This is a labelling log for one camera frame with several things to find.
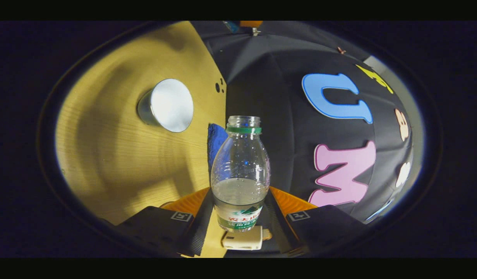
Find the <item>water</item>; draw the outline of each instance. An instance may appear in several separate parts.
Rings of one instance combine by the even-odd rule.
[[[250,205],[262,201],[268,188],[256,180],[230,178],[218,182],[213,187],[214,196],[231,205]]]
[[[262,210],[268,187],[246,178],[225,179],[214,185],[218,224],[232,233],[253,228]]]

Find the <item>yellow letter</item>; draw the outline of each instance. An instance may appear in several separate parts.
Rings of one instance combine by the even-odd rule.
[[[376,79],[376,81],[378,81],[378,83],[383,86],[383,87],[387,87],[387,89],[389,90],[390,93],[393,94],[393,91],[392,89],[388,86],[388,84],[376,73],[376,72],[373,72],[373,71],[369,71],[367,69],[364,69],[363,67],[359,66],[356,64],[356,66],[361,69],[365,74],[367,74],[367,76],[369,76],[370,78],[374,78]]]

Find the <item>green bottle ring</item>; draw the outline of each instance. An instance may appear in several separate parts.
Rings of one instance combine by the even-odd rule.
[[[260,127],[230,127],[227,125],[226,131],[239,134],[261,134]]]

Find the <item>blue letter u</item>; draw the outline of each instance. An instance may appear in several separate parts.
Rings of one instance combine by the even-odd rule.
[[[344,74],[306,74],[302,78],[302,88],[311,105],[328,117],[364,119],[368,124],[373,123],[373,116],[366,102],[359,100],[357,105],[336,105],[324,97],[325,88],[350,90],[354,94],[359,94],[355,84]]]

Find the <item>orange object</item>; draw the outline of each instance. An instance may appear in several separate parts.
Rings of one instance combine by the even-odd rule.
[[[276,189],[274,187],[270,187],[271,194],[273,194],[276,202],[278,203],[278,207],[283,214],[283,217],[287,217],[287,214],[309,210],[316,208],[316,205],[308,203],[307,201],[297,198],[294,195],[291,195],[287,192],[283,192],[280,189]]]
[[[161,208],[166,210],[173,210],[178,212],[188,212],[192,213],[196,217],[201,204],[206,197],[207,192],[210,187],[194,192],[190,195],[180,198],[178,201],[174,201],[167,205],[163,205]]]
[[[258,28],[263,21],[240,21],[240,27],[256,27]]]

